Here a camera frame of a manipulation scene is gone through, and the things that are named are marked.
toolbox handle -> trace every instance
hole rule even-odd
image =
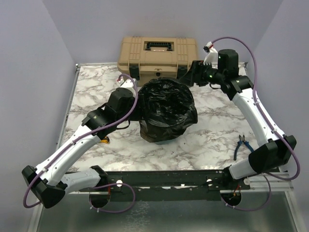
[[[145,50],[151,51],[151,47],[167,47],[167,51],[173,51],[172,43],[168,42],[148,42]]]

gray floor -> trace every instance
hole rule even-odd
[[[265,193],[243,193],[242,207],[257,207]],[[128,203],[112,203],[110,209]],[[43,209],[39,232],[295,232],[286,197],[274,193],[270,204],[256,212],[229,209],[222,202],[136,202],[130,211],[106,214],[90,210],[87,194],[70,194]]]

toolbox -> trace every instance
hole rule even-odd
[[[193,60],[198,60],[195,39],[124,37],[117,67],[143,86],[159,77],[185,75]]]

wall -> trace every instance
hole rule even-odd
[[[298,205],[309,228],[309,1],[285,0],[255,50],[258,64],[258,93],[287,134],[297,139],[296,154],[301,174],[293,181]],[[249,64],[251,77],[253,64]],[[295,173],[293,159],[288,164]]]
[[[56,148],[75,74],[40,0],[0,3],[0,231],[27,229],[21,170]]]
[[[193,37],[203,45],[238,36],[255,48],[282,0],[43,0],[78,63],[116,62],[124,36]],[[242,61],[248,53],[233,41]]]

robotic arm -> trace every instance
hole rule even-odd
[[[212,57],[216,55],[216,50],[212,46],[206,47],[206,50],[211,51]],[[225,49],[219,51],[217,55],[217,69],[207,63],[208,56],[204,61],[193,61],[188,73],[179,78],[179,81],[188,86],[193,86],[194,83],[200,87],[207,84],[220,85],[221,90],[242,111],[256,136],[260,147],[247,159],[226,167],[220,172],[222,183],[228,185],[235,180],[286,164],[291,153],[259,113],[257,104],[264,112],[266,110],[260,102],[254,102],[253,84],[250,79],[247,76],[239,76],[239,60],[236,51]],[[136,104],[137,97],[139,98],[138,107],[130,114],[129,119],[142,120],[143,114],[140,111],[146,107],[146,104],[142,96],[135,96],[137,92],[134,91],[134,83],[130,79],[125,82],[120,79],[118,82],[121,86],[111,94],[108,102],[88,113],[74,135],[59,150],[36,167],[27,166],[23,169],[22,175],[28,185],[28,190],[32,190],[45,208],[56,205],[65,194],[70,192],[108,184],[107,174],[98,166],[93,166],[83,172],[71,174],[66,174],[66,172],[87,150],[117,129],[120,123],[117,122]],[[286,136],[273,120],[270,120],[275,130],[294,149],[296,145],[294,136]]]

